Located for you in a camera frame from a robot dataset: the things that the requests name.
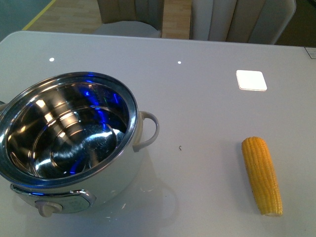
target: wooden floor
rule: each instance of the wooden floor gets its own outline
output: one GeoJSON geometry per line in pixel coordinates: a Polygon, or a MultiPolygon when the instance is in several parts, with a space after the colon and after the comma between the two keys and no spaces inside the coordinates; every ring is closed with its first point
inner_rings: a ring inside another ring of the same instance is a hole
{"type": "MultiPolygon", "coordinates": [[[[165,0],[162,37],[188,39],[191,0],[165,0]]],[[[101,25],[97,0],[56,0],[27,30],[91,34],[101,25]]]]}

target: yellow corn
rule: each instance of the yellow corn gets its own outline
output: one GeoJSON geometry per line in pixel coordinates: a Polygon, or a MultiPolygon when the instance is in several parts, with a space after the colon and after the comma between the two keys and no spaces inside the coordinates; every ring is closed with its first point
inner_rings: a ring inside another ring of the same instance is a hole
{"type": "Polygon", "coordinates": [[[241,147],[252,193],[261,214],[281,216],[281,195],[266,142],[260,137],[248,137],[241,147]]]}

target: pot rim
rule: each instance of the pot rim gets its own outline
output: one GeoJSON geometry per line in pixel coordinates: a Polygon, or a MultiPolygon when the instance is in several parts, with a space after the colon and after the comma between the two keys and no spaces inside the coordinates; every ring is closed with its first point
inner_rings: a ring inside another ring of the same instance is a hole
{"type": "Polygon", "coordinates": [[[82,182],[103,171],[108,165],[114,162],[131,143],[138,124],[138,114],[137,103],[132,92],[121,81],[111,76],[94,72],[73,72],[42,80],[17,95],[7,104],[5,109],[0,112],[0,174],[14,185],[29,189],[61,188],[82,182]],[[31,103],[37,95],[46,90],[50,90],[50,88],[55,86],[74,82],[89,82],[102,85],[108,87],[122,97],[126,103],[129,114],[128,126],[124,138],[106,159],[96,166],[75,175],[47,179],[36,177],[21,171],[12,163],[7,153],[7,132],[10,130],[10,127],[15,122],[15,119],[18,117],[21,110],[23,110],[27,104],[31,103]]]}

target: chair back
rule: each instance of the chair back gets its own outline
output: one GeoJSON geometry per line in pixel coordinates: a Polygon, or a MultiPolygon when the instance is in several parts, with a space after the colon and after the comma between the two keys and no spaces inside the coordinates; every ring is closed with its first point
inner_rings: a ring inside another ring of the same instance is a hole
{"type": "Polygon", "coordinates": [[[162,30],[164,0],[98,0],[103,24],[140,21],[162,30]]]}
{"type": "MultiPolygon", "coordinates": [[[[193,12],[201,0],[193,0],[193,12]]],[[[295,0],[212,0],[211,17],[203,27],[192,19],[191,39],[275,44],[296,8],[295,0]]]]}

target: white square coaster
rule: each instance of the white square coaster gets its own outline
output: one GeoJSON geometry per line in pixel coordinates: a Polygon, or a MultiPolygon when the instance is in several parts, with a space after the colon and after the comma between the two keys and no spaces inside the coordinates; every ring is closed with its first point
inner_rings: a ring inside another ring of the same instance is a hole
{"type": "Polygon", "coordinates": [[[266,91],[267,85],[262,72],[259,71],[236,71],[238,86],[241,90],[266,91]]]}

